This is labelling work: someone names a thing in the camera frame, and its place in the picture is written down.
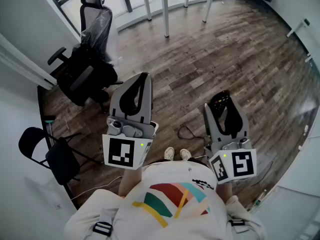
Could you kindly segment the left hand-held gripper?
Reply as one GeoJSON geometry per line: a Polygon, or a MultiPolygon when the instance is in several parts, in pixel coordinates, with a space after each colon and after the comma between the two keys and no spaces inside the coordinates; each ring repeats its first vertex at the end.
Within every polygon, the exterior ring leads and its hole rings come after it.
{"type": "Polygon", "coordinates": [[[152,79],[141,72],[113,93],[102,135],[104,163],[108,166],[136,170],[150,151],[159,124],[152,117],[152,79]]]}

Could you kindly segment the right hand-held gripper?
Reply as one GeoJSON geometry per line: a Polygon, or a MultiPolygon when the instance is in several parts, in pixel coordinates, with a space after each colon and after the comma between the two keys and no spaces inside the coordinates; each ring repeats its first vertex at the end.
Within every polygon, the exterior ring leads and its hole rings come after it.
{"type": "Polygon", "coordinates": [[[249,120],[230,96],[226,103],[224,134],[207,103],[204,104],[205,127],[209,130],[211,144],[204,147],[206,163],[213,171],[218,184],[234,183],[257,175],[257,151],[249,140],[249,120]]]}

